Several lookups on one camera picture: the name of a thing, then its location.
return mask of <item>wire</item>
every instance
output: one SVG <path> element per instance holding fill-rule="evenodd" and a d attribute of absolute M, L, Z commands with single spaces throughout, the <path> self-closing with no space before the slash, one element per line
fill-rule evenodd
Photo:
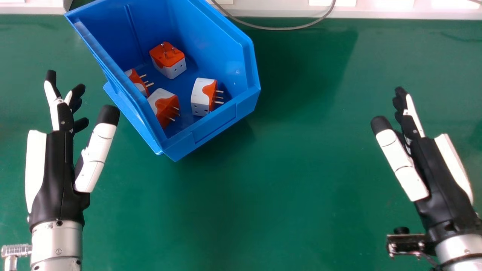
<path fill-rule="evenodd" d="M 323 19 L 325 19 L 326 17 L 328 17 L 328 15 L 330 15 L 330 13 L 333 11 L 333 9 L 335 8 L 335 4 L 336 4 L 336 0 L 332 0 L 332 3 L 330 5 L 330 8 L 325 12 L 325 14 L 323 14 L 323 16 L 321 16 L 321 18 L 309 23 L 309 24 L 305 24 L 305 25 L 302 25 L 302 26 L 297 26 L 297 27 L 264 27 L 264 26 L 257 26 L 257 25 L 253 25 L 253 24 L 250 24 L 250 23 L 246 23 L 244 21 L 241 21 L 240 19 L 234 17 L 231 13 L 227 12 L 227 10 L 225 10 L 220 4 L 218 4 L 216 2 L 216 0 L 211 0 L 213 1 L 214 5 L 216 5 L 216 7 L 218 7 L 222 12 L 224 12 L 224 14 L 226 14 L 229 18 L 231 18 L 233 21 L 235 22 L 238 22 L 242 25 L 245 25 L 245 26 L 248 26 L 248 27 L 252 27 L 252 28 L 256 28 L 256 29 L 261 29 L 261 30 L 272 30 L 272 31 L 289 31 L 289 30 L 299 30 L 299 29 L 304 29 L 304 28 L 307 28 L 307 27 L 310 27 L 310 26 L 313 26 L 319 22 L 321 22 Z"/>

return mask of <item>robotic hand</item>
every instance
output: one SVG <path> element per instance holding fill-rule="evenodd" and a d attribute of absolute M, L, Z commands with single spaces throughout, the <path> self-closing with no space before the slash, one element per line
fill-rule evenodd
<path fill-rule="evenodd" d="M 437 271 L 482 271 L 482 222 L 474 211 L 469 178 L 447 134 L 425 136 L 413 100 L 395 90 L 395 119 L 373 118 L 373 133 L 408 198 L 414 202 L 426 234 L 406 227 L 387 236 L 390 257 L 425 257 Z M 429 255 L 437 256 L 439 264 Z"/>
<path fill-rule="evenodd" d="M 17 259 L 30 256 L 33 271 L 80 271 L 82 260 L 83 210 L 104 167 L 117 129 L 120 112 L 104 106 L 87 147 L 73 166 L 74 135 L 89 125 L 87 118 L 74 121 L 82 105 L 85 86 L 80 84 L 62 99 L 56 73 L 47 72 L 45 95 L 53 131 L 30 131 L 27 139 L 25 199 L 32 245 L 3 246 L 5 271 L 16 271 Z"/>

